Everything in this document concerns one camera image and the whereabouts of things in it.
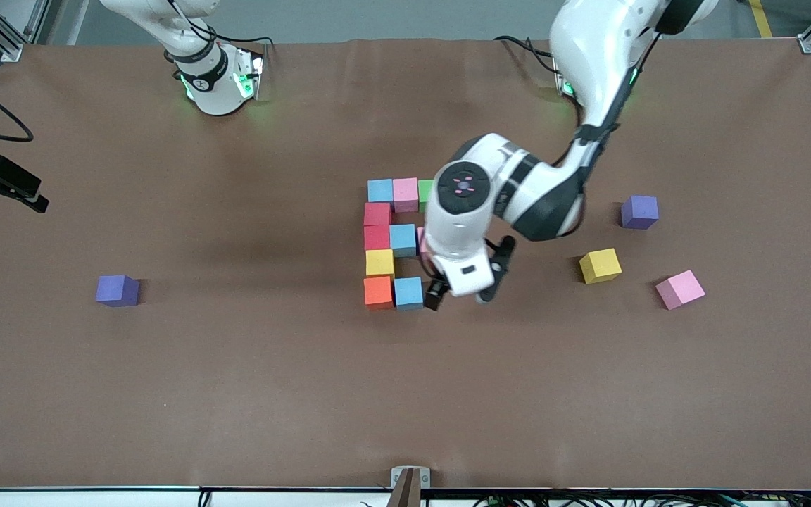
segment table surface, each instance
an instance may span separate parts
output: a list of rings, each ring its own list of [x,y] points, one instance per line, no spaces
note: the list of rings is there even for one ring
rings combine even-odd
[[[366,180],[432,177],[484,132],[542,158],[572,136],[518,51],[279,45],[266,100],[226,118],[155,47],[3,66],[37,138],[0,153],[52,205],[0,199],[0,485],[373,485],[421,464],[438,487],[811,488],[811,56],[792,39],[660,43],[579,233],[520,241],[492,305],[365,311]],[[617,224],[631,194],[659,196],[648,231]],[[624,273],[583,285],[579,257],[609,247]],[[654,286],[688,269],[708,295],[666,311]],[[111,273],[142,305],[94,302]]]

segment blue cube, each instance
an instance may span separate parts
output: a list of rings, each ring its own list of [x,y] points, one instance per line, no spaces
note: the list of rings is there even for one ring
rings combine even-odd
[[[415,257],[418,255],[415,224],[390,225],[390,248],[393,257]]]
[[[396,297],[396,309],[408,311],[425,307],[425,291],[421,288],[421,277],[393,280],[393,295]]]
[[[659,203],[654,196],[631,196],[622,204],[622,227],[649,229],[659,220]]]
[[[369,180],[367,202],[387,202],[393,204],[393,179]]]
[[[115,274],[99,277],[96,302],[106,307],[134,307],[139,301],[139,282],[131,277]]]

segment block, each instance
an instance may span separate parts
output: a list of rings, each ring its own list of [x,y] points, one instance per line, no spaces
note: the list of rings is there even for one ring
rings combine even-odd
[[[131,277],[115,274],[99,277],[96,302],[106,307],[135,307],[139,301],[139,282]]]
[[[386,250],[366,250],[365,251],[365,276],[393,276],[393,251]]]
[[[415,257],[418,241],[415,239],[415,224],[390,225],[390,248],[393,257]]]
[[[369,180],[367,202],[393,204],[393,180]]]
[[[425,228],[419,227],[418,234],[416,234],[416,239],[418,240],[418,254],[422,257],[422,259],[430,259],[431,258],[431,251],[427,249],[427,242],[425,241]]]
[[[396,309],[399,311],[425,307],[425,291],[421,287],[421,277],[393,280],[393,295],[396,296]]]
[[[393,222],[393,211],[387,202],[366,202],[365,218],[363,224],[368,225],[390,225]]]
[[[434,189],[434,180],[418,180],[418,211],[424,213],[427,209],[427,200],[431,199],[431,190]]]
[[[393,212],[412,213],[418,211],[418,178],[402,177],[393,180]]]
[[[615,248],[608,250],[590,251],[580,260],[580,270],[584,274],[584,283],[608,282],[615,279],[622,272],[618,263]]]
[[[654,196],[630,196],[622,204],[622,227],[649,229],[659,220],[659,203]]]
[[[365,250],[387,250],[390,247],[389,225],[364,227]]]
[[[692,270],[686,270],[665,280],[656,286],[656,291],[659,291],[659,295],[665,301],[665,308],[668,309],[678,308],[705,296],[705,291]]]
[[[366,278],[365,306],[369,309],[393,308],[393,279],[389,276]]]

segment yellow cube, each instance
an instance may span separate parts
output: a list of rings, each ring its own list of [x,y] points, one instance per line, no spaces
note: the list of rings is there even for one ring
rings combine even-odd
[[[365,276],[394,276],[393,250],[366,250]]]
[[[615,248],[590,251],[580,260],[580,270],[584,274],[584,283],[608,282],[622,273]]]

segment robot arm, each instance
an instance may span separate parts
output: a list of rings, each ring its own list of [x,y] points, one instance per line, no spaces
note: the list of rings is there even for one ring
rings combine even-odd
[[[641,64],[660,33],[678,33],[704,18],[717,0],[567,0],[550,31],[560,74],[583,107],[581,125],[558,167],[497,134],[463,145],[434,179],[425,241],[438,276],[428,291],[435,308],[445,292],[496,294],[514,240],[487,256],[493,215],[530,241],[573,232],[583,218],[586,179],[602,154]]]
[[[227,115],[258,93],[261,55],[219,42],[202,19],[218,0],[101,0],[151,33],[180,69],[187,96],[204,113]]]

